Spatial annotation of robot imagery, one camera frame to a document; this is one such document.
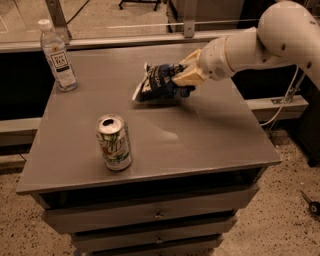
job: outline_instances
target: gray table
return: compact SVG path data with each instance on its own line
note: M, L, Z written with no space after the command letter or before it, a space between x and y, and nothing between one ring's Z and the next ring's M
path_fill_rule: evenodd
M70 52L79 87L52 91L17 193L32 195L43 219L80 251L171 255L218 246L263 171L280 162L230 79L207 81L186 99L131 100L145 62L178 63L201 47ZM105 167L95 138L108 113L129 126L133 162L121 172Z

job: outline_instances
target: water bottle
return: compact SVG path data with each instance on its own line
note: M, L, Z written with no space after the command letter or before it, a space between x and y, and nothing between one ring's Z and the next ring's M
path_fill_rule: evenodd
M63 40L55 33L49 20L38 22L42 31L40 44L50 65L57 86L67 92L77 88L77 80Z

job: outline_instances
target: green can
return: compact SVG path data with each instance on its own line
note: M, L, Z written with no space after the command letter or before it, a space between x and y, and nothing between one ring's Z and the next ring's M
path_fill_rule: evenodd
M104 115L96 123L96 136L102 157L110 170L123 170L131 162L128 125L115 114Z

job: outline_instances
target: cable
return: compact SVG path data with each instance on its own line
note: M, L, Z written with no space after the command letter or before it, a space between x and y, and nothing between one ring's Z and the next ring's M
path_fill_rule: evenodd
M78 14L82 11L82 9L83 9L89 2L90 2L90 0L87 0L87 1L81 6L81 8L75 13L75 15L73 15L73 16L71 17L71 19L67 21L67 24L69 24L75 17L77 17Z
M283 100L282 100L281 106L279 107L278 111L274 114L274 116L273 116L269 121L261 124L261 127L266 126L266 125L270 124L271 122L273 122L273 121L277 118L277 116L279 115L279 113L281 112L284 104L286 103L286 99L287 99L287 96L288 96L288 94L289 94L289 91L290 91L291 88L292 88L293 82L296 80L298 71L299 71L299 67L296 66L296 72L294 73L294 76L293 76L293 78L292 78L292 80L291 80L291 83L290 83L290 85L289 85L289 87L288 87L288 90L287 90L287 92L286 92L286 94L285 94L285 96L284 96L284 98L283 98Z

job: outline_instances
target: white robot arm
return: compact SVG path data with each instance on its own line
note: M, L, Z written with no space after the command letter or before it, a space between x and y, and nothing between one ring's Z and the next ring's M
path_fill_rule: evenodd
M208 77L221 80L245 69L296 64L320 90L320 28L300 4L278 1L263 13L257 29L212 40L182 61L190 63L191 68L173 79L178 85L198 85Z

